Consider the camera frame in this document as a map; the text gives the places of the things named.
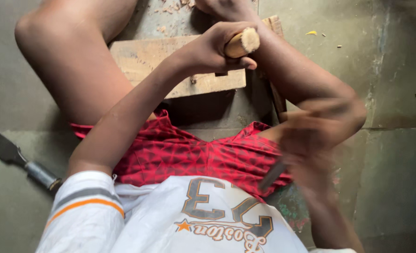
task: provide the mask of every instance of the foot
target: foot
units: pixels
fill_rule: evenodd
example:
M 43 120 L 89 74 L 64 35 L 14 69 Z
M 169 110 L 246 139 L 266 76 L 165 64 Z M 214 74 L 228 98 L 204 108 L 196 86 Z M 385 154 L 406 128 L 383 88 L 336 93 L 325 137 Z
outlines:
M 195 0 L 195 3 L 199 10 L 222 21 L 256 22 L 260 20 L 250 0 Z

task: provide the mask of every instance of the orange star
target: orange star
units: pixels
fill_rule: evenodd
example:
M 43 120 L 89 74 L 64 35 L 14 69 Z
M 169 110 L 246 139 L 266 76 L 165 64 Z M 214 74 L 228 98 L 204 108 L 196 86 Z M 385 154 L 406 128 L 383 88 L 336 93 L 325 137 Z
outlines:
M 182 231 L 183 229 L 186 229 L 187 231 L 189 231 L 189 227 L 191 226 L 190 224 L 188 224 L 186 219 L 184 219 L 183 222 L 181 223 L 175 222 L 175 224 L 178 226 L 177 232 Z

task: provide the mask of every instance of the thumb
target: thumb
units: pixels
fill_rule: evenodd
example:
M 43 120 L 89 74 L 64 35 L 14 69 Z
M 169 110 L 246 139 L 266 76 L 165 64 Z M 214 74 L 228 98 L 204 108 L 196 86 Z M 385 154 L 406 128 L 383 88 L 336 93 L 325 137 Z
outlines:
M 252 58 L 244 56 L 244 57 L 237 58 L 237 59 L 226 58 L 225 66 L 227 68 L 226 71 L 242 69 L 242 68 L 254 70 L 256 69 L 258 64 Z

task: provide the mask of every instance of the leg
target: leg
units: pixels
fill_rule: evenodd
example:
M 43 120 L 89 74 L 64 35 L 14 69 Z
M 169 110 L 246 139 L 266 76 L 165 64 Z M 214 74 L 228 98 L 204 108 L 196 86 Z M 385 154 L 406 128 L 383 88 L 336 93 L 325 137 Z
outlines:
M 137 0 L 46 0 L 22 17 L 15 38 L 69 121 L 94 125 L 131 89 L 106 46 Z
M 252 9 L 249 0 L 196 0 L 196 3 L 203 11 L 222 20 L 251 21 L 258 24 L 261 45 L 252 57 L 283 97 L 293 104 L 318 98 L 350 99 L 354 103 L 350 113 L 354 118 L 350 120 L 356 121 L 353 123 L 358 125 L 364 123 L 365 108 L 355 91 L 267 28 Z M 277 127 L 259 135 L 278 141 L 280 132 L 281 129 Z

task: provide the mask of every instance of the gray stripe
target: gray stripe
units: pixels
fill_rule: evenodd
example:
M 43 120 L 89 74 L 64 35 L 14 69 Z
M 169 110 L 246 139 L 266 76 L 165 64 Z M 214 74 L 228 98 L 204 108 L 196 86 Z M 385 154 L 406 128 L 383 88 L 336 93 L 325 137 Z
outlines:
M 91 195 L 103 195 L 121 204 L 121 201 L 119 200 L 117 196 L 111 194 L 109 191 L 103 188 L 88 188 L 88 189 L 84 189 L 78 192 L 74 192 L 70 194 L 69 196 L 67 196 L 66 198 L 63 198 L 61 201 L 58 202 L 58 204 L 56 204 L 56 207 L 52 210 L 51 214 L 54 213 L 57 209 L 59 209 L 61 206 L 63 206 L 65 203 L 71 200 L 74 200 L 80 197 L 87 197 Z

